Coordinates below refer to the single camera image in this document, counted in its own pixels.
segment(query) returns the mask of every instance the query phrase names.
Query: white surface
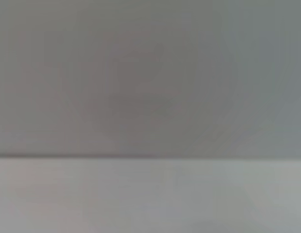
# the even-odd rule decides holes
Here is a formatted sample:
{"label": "white surface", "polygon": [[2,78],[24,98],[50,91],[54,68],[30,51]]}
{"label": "white surface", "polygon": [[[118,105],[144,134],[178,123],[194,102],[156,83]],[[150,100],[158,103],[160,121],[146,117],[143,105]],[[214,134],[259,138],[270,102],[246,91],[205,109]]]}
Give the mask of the white surface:
{"label": "white surface", "polygon": [[301,0],[0,0],[0,152],[301,157]]}
{"label": "white surface", "polygon": [[301,233],[301,161],[0,160],[3,233]]}

